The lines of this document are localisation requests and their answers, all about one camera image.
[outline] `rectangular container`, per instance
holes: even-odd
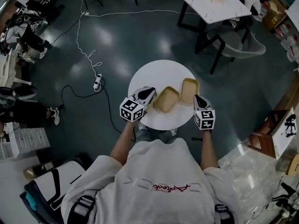
[[[169,113],[178,103],[179,92],[170,86],[166,86],[155,100],[155,107],[164,113]]]
[[[195,79],[185,78],[182,84],[181,101],[187,104],[194,103],[194,96],[199,94],[199,82]]]

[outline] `power strip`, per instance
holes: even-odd
[[[95,79],[95,82],[93,84],[94,91],[99,91],[101,89],[101,79],[102,79],[102,74],[98,74],[97,78]]]

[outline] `sneaker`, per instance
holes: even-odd
[[[177,128],[175,129],[171,129],[170,132],[172,133],[172,136],[176,136],[177,135]]]
[[[142,130],[142,129],[148,129],[148,127],[146,125],[144,125],[143,123],[139,122],[138,124],[138,130]]]
[[[43,52],[41,52],[41,54],[39,55],[39,58],[40,58],[40,59],[42,59],[42,58],[45,56],[47,50],[48,50],[48,49],[45,48],[45,49],[43,50]]]
[[[54,114],[52,115],[52,118],[54,120],[54,124],[59,125],[59,122],[60,122],[59,113],[60,113],[60,111],[57,108],[56,109],[50,108],[50,110],[54,111]]]

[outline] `black cable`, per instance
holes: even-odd
[[[113,128],[114,128],[117,132],[121,133],[121,131],[118,130],[118,129],[116,128],[116,126],[115,126],[115,124],[114,124],[114,122],[113,122],[113,120],[112,120],[111,107],[110,107],[110,99],[109,99],[109,95],[108,95],[108,93],[107,93],[107,91],[106,91],[106,89],[105,89],[105,87],[104,87],[104,85],[105,85],[105,80],[104,80],[104,78],[102,78],[102,80],[104,81],[104,84],[103,84],[103,85],[101,84],[100,91],[95,92],[95,93],[90,94],[90,95],[86,95],[86,96],[80,96],[80,95],[77,95],[77,94],[75,93],[75,91],[73,90],[73,88],[72,88],[69,84],[66,85],[66,86],[65,86],[64,88],[62,88],[62,90],[61,90],[61,100],[62,100],[62,105],[59,106],[59,109],[62,109],[62,108],[64,107],[63,92],[64,92],[64,89],[67,88],[67,87],[70,87],[72,93],[73,93],[76,97],[78,97],[78,98],[88,98],[88,97],[91,97],[91,96],[94,96],[94,95],[98,95],[98,94],[100,94],[100,93],[104,90],[104,92],[105,92],[106,95],[107,95],[107,101],[108,101],[108,107],[109,107],[110,121],[111,121],[111,123],[112,123]],[[133,134],[134,134],[134,140],[132,140],[132,141],[133,141],[133,142],[136,142],[135,128],[133,128]]]
[[[254,219],[257,219],[261,214],[262,214],[262,212],[263,212],[263,210],[266,208],[268,208],[268,206],[269,206],[269,203],[271,202],[271,199],[273,198],[273,196],[272,196],[272,194],[270,195],[270,197],[269,197],[269,200],[268,200],[268,202],[263,206],[263,209],[261,210],[261,212],[255,217],[254,215],[255,215],[255,212],[253,213],[253,215],[252,215],[252,220],[254,220]]]
[[[80,18],[78,20],[76,20],[76,22],[69,28],[67,29],[67,31],[63,32],[62,34],[60,34],[54,42],[56,42],[62,35],[66,34],[69,30],[71,30],[73,28],[73,26],[75,26],[77,24],[77,22],[81,19],[81,17],[83,16],[83,14],[80,16]]]

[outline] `box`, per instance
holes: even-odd
[[[143,105],[131,100],[130,97],[125,98],[120,105],[120,116],[127,121],[134,122],[143,116],[144,109]]]
[[[286,7],[279,2],[279,0],[269,0],[267,15],[263,18],[263,24],[272,30],[286,17]]]
[[[200,130],[214,129],[215,110],[200,110],[194,112],[194,121]]]

